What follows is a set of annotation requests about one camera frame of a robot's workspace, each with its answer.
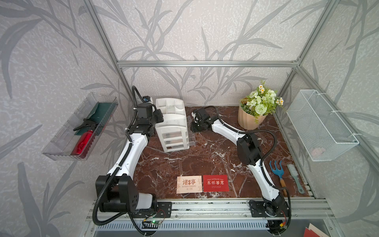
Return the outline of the pink postcard red characters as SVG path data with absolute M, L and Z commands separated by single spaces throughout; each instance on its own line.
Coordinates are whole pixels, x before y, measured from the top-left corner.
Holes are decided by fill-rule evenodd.
M 202 176 L 178 176 L 176 193 L 202 193 L 202 183 Z

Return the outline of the red item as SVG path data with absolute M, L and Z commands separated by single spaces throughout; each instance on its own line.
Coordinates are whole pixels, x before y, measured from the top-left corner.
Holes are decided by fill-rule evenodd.
M 229 182 L 226 175 L 204 175 L 203 176 L 204 192 L 228 192 Z

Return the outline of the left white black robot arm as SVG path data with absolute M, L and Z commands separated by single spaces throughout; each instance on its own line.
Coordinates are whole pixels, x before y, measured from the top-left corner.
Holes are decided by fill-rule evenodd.
M 96 182 L 97 200 L 92 212 L 92 221 L 97 226 L 106 225 L 117 218 L 142 211 L 156 212 L 158 208 L 154 194 L 138 192 L 133 175 L 137 163 L 155 126 L 164 121 L 163 114 L 153 104 L 149 96 L 141 96 L 138 89 L 132 87 L 134 116 L 126 128 L 126 143 L 115 165 L 107 175 L 100 175 Z

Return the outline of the white plastic drawer organizer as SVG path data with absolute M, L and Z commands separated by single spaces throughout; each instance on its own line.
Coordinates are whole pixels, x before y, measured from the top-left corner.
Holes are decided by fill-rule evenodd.
M 156 106 L 164 121 L 156 124 L 156 132 L 166 153 L 187 150 L 190 146 L 187 116 L 183 100 L 160 98 Z

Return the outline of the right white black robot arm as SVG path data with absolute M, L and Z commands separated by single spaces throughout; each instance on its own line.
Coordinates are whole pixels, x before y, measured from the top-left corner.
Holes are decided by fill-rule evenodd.
M 206 111 L 208 108 L 208 106 L 201 107 L 191 113 L 193 117 L 193 122 L 190 126 L 191 131 L 213 131 L 233 142 L 237 147 L 237 155 L 240 162 L 250 169 L 259 185 L 264 202 L 263 208 L 265 214 L 271 217 L 283 214 L 287 218 L 290 218 L 290 198 L 285 200 L 284 195 L 281 193 L 285 188 L 280 188 L 273 184 L 264 164 L 264 160 L 276 147 L 277 139 L 275 134 L 268 130 L 242 131 L 223 121 L 219 114 L 215 116 L 209 115 Z M 262 154 L 262 149 L 255 135 L 260 132 L 269 133 L 274 139 L 273 146 L 266 154 Z

